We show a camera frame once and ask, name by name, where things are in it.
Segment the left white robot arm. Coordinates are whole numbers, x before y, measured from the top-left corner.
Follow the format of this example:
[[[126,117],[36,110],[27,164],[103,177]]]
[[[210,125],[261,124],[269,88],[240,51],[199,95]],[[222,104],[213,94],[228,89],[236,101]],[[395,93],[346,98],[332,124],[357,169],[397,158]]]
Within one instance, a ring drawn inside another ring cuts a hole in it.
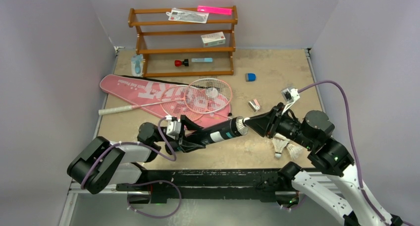
[[[180,118],[168,115],[157,124],[141,124],[136,142],[112,142],[98,136],[70,163],[66,172],[91,194],[110,184],[123,183],[141,191],[146,188],[148,178],[138,164],[149,163],[157,156],[176,161],[177,152],[187,151],[182,146],[185,131],[201,133],[203,129],[185,115]]]

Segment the black shuttlecock tube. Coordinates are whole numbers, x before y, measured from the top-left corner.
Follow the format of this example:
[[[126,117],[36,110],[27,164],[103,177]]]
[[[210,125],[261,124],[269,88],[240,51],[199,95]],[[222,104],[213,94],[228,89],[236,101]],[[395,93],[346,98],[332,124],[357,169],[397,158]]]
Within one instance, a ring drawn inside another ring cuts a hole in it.
[[[237,132],[237,129],[236,129],[235,120],[236,120],[236,117],[230,120],[209,126],[209,127],[205,127],[209,132],[210,144],[240,137],[241,135]],[[165,137],[167,137],[168,139],[168,143],[165,145],[165,147],[169,154],[172,153],[171,150],[173,150],[174,152],[181,152],[178,150],[179,137],[177,137],[176,139],[173,139],[167,136],[166,133],[165,133]]]

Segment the pink badminton racket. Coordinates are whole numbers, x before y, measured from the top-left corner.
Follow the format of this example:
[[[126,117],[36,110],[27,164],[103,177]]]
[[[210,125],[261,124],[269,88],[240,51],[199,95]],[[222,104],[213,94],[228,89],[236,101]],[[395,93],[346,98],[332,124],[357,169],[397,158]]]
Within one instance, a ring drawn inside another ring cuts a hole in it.
[[[199,119],[203,115],[230,118],[219,111],[230,105],[233,97],[230,85],[216,78],[202,78],[191,82],[183,91],[185,115]]]
[[[180,118],[181,115],[185,115],[190,120],[197,121],[203,116],[203,114],[195,113],[187,107],[186,101],[184,100],[184,94],[186,90],[186,85],[176,85],[165,90],[160,97],[160,101],[158,101],[157,103],[102,109],[98,111],[98,114],[106,115],[113,113],[121,113],[131,111],[134,109],[159,105],[165,112],[165,115],[170,115],[172,117],[177,118]]]

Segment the white feather shuttlecock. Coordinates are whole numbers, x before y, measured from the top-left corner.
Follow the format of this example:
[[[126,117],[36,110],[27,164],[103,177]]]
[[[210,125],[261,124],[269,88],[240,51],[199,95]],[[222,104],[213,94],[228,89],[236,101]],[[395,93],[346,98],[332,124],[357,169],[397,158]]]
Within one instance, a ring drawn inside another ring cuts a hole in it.
[[[236,124],[236,129],[237,132],[241,135],[241,136],[245,136],[248,134],[248,127],[244,124],[244,118],[241,116],[238,116],[235,120],[235,124]]]
[[[292,143],[288,143],[286,146],[286,152],[289,155],[291,160],[296,160],[304,151],[305,148],[303,148],[300,145],[294,145]]]
[[[284,148],[286,148],[287,145],[289,144],[289,141],[284,140],[284,139],[279,139],[279,138],[273,138],[272,143],[274,145],[274,156],[277,159],[280,159],[282,156],[282,152]]]

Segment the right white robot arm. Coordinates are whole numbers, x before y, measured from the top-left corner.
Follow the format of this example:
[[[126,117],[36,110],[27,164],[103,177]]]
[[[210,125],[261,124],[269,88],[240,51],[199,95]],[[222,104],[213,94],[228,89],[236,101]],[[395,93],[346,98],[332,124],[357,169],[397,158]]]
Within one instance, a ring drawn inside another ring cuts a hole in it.
[[[339,189],[335,194],[294,162],[278,173],[279,186],[294,188],[327,210],[343,226],[401,226],[403,220],[387,212],[358,178],[356,162],[340,142],[332,138],[335,128],[322,111],[309,111],[302,122],[281,114],[274,107],[270,112],[244,119],[243,123],[262,137],[280,134],[309,151],[312,165]]]

